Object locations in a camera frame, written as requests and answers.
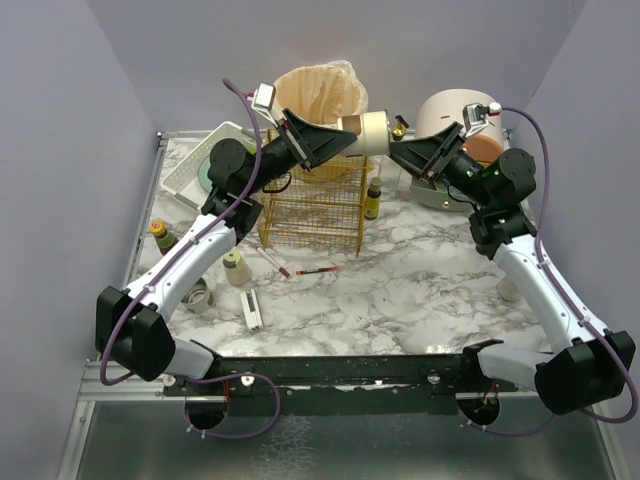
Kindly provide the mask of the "light blue flower plate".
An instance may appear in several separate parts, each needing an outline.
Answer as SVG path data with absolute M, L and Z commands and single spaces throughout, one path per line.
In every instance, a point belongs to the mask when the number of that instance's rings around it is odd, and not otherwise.
M 209 168 L 210 168 L 210 159 L 206 157 L 202 161 L 198 170 L 199 185 L 206 193 L 209 193 L 212 190 L 212 183 L 208 176 Z

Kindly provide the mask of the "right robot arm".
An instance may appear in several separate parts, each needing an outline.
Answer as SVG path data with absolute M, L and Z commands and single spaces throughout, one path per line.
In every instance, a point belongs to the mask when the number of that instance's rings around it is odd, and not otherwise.
M 468 347 L 468 372 L 533 390 L 556 415 L 617 397 L 635 344 L 586 307 L 546 254 L 521 207 L 536 188 L 534 158 L 510 148 L 484 168 L 464 152 L 461 131 L 452 123 L 433 137 L 393 141 L 389 156 L 413 177 L 440 179 L 474 204 L 469 222 L 477 252 L 515 283 L 551 348 L 543 354 L 501 341 Z

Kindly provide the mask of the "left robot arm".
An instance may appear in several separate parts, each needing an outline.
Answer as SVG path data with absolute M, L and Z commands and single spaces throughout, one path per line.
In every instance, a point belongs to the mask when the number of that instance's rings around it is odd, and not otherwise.
M 284 110 L 276 129 L 277 138 L 254 151 L 233 137 L 200 144 L 209 161 L 211 190 L 189 232 L 146 274 L 124 288 L 107 287 L 97 298 L 96 348 L 103 384 L 120 381 L 108 376 L 109 361 L 146 381 L 163 374 L 196 382 L 209 377 L 213 352 L 170 333 L 175 309 L 252 230 L 262 210 L 253 194 L 296 166 L 313 169 L 345 153 L 362 137 L 364 120 L 347 116 L 328 127 Z

